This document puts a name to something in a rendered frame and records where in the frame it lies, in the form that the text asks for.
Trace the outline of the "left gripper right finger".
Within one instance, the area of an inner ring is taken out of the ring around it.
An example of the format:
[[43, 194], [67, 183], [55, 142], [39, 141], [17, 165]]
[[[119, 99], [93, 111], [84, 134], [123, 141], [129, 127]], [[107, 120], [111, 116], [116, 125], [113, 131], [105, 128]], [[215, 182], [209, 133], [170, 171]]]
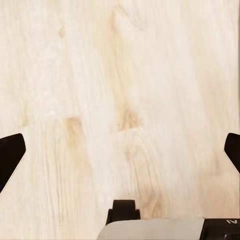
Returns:
[[240, 173], [240, 135], [229, 133], [227, 135], [224, 151], [231, 159], [235, 167]]

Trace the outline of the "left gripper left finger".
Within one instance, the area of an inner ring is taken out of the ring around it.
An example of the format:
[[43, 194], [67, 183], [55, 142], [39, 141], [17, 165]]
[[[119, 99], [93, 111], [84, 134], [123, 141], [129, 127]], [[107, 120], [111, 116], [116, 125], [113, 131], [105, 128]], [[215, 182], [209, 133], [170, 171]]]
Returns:
[[0, 193], [26, 152], [21, 133], [0, 138]]

